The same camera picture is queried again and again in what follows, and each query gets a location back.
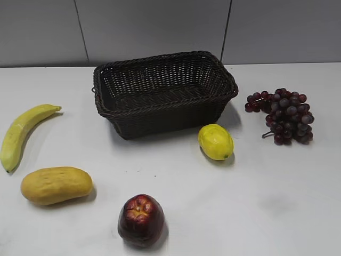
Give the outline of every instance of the mango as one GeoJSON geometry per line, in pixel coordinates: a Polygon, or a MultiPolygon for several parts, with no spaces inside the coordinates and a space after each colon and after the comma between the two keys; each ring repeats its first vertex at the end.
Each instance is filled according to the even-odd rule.
{"type": "Polygon", "coordinates": [[[29,201],[50,205],[90,194],[92,179],[85,171],[69,167],[52,167],[29,173],[21,183],[21,193],[29,201]]]}

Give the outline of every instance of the grape stem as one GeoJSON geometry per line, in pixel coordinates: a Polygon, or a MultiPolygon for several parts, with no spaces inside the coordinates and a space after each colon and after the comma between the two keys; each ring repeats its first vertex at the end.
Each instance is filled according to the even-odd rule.
{"type": "Polygon", "coordinates": [[[272,131],[270,131],[270,132],[264,133],[264,134],[262,135],[262,138],[263,138],[263,139],[265,139],[266,137],[268,137],[268,136],[269,136],[268,134],[270,134],[270,133],[273,133],[273,132],[272,132],[272,131]]]}

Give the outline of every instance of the yellow banana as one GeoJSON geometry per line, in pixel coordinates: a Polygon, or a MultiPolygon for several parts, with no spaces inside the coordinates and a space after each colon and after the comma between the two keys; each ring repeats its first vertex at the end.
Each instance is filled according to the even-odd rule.
{"type": "Polygon", "coordinates": [[[23,143],[30,130],[61,107],[43,104],[27,110],[11,124],[0,152],[0,160],[7,172],[13,171],[20,162],[23,143]]]}

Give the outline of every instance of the basket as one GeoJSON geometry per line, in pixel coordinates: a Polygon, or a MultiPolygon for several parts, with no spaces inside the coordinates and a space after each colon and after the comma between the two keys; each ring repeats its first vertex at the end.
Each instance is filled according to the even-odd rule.
{"type": "Polygon", "coordinates": [[[194,51],[99,66],[93,92],[98,113],[129,140],[215,123],[238,87],[214,55],[194,51]]]}

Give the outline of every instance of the bunch of grapes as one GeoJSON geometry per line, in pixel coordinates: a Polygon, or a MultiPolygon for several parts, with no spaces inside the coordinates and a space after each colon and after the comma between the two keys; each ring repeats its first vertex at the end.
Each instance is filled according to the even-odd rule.
{"type": "Polygon", "coordinates": [[[267,91],[255,92],[247,97],[246,112],[267,113],[266,126],[270,132],[262,135],[274,134],[274,142],[277,145],[290,145],[292,138],[300,143],[307,144],[312,138],[310,124],[314,122],[314,116],[309,111],[310,105],[305,103],[307,96],[298,92],[289,92],[285,88],[277,89],[274,94],[267,91]]]}

